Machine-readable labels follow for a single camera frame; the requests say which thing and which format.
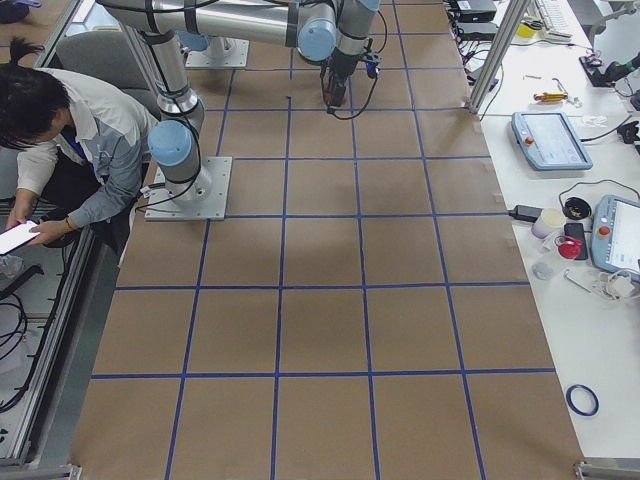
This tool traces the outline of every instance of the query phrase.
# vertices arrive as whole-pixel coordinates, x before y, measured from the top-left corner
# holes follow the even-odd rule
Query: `keyboard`
[[[533,16],[542,22],[542,35],[547,40],[559,43],[571,41],[569,24],[564,18],[559,0],[531,0]]]

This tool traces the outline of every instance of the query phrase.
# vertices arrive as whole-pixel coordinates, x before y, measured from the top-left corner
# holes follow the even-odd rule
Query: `orange tool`
[[[534,93],[533,99],[536,102],[542,103],[551,103],[551,102],[561,102],[562,100],[566,100],[569,98],[567,92],[557,92],[557,93]]]

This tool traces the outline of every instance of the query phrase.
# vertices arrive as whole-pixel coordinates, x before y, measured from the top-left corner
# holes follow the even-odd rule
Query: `man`
[[[14,38],[0,65],[0,147],[19,150],[18,188],[6,228],[26,222],[39,197],[64,212],[41,222],[49,244],[125,210],[142,183],[157,120],[113,85],[78,73],[18,65],[41,47]]]

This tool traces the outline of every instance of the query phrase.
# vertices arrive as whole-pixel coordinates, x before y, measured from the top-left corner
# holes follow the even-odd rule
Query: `white table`
[[[579,26],[573,42],[587,45]],[[628,115],[613,89],[591,87],[577,60],[583,54],[582,48],[541,43],[511,47],[503,60],[504,85],[484,117],[482,128],[508,208],[517,204],[558,208],[558,194],[580,181],[610,178],[640,189],[640,155],[616,134],[586,144],[594,166],[578,172],[535,171],[515,142],[510,126],[515,111],[562,110],[570,116],[581,138],[604,133]],[[543,80],[523,75],[540,76]],[[541,91],[537,83],[550,81],[551,77],[560,78],[572,96],[582,99],[583,107],[578,109],[566,102],[554,106],[534,104],[532,94]],[[495,90],[485,98],[480,113],[494,94]],[[582,117],[591,116],[606,117],[607,126],[585,126]],[[636,199],[633,192],[608,182],[578,186],[563,198],[579,196],[595,207],[609,193]],[[535,278],[531,265],[541,255],[541,241],[530,233],[530,226],[514,221],[513,228],[560,383],[565,391],[573,384],[584,384],[600,400],[600,411],[594,417],[571,413],[583,454],[640,458],[640,301],[611,304],[581,290],[562,275],[550,281]],[[571,271],[574,278],[587,284],[595,274],[590,261],[575,262]]]

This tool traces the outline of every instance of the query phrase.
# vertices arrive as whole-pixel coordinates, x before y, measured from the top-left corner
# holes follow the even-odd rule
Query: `yellow object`
[[[531,38],[535,34],[536,34],[536,31],[533,28],[531,28],[529,25],[526,25],[524,23],[521,23],[520,26],[518,27],[518,30],[516,30],[516,35],[522,38]]]
[[[566,100],[569,97],[566,92],[557,92],[557,93],[534,93],[533,99],[536,102],[561,102],[562,100]]]

